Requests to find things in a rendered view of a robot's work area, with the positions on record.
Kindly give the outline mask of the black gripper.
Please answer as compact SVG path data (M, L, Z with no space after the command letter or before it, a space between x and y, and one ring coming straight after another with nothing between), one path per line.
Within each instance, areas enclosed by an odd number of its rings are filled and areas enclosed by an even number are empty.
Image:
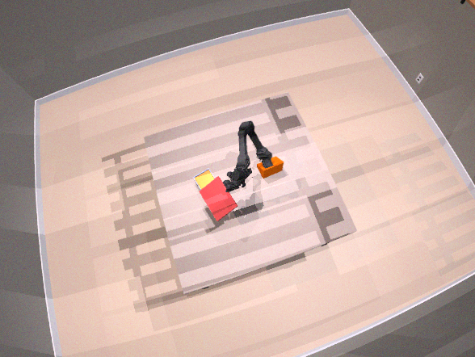
M224 180L223 183L226 187L225 192L230 192L230 191L236 190L236 189L240 188L239 186L241 186L241 185L242 185L242 187L246 186L245 180L243 180L243 179L237 179L237 180L234 179L234 180L232 180L232 182L230 182L230 180Z

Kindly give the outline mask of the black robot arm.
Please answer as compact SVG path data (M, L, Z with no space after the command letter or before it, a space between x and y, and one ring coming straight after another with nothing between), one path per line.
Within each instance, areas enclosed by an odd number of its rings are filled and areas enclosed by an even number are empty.
M250 157L247 154L247 134L257 149L256 155L258 156L259 160L262 160L263 167L266 169L268 167L274 166L271 160L272 153L265 146L263 146L259 140L259 137L254 130L254 123L252 121L242 122L237 134L239 138L239 155L237 157L237 165L234 171L228 171L226 174L229 178L231 178L230 181L234 179L245 180L250 174L252 174L252 169L247 169L250 165Z

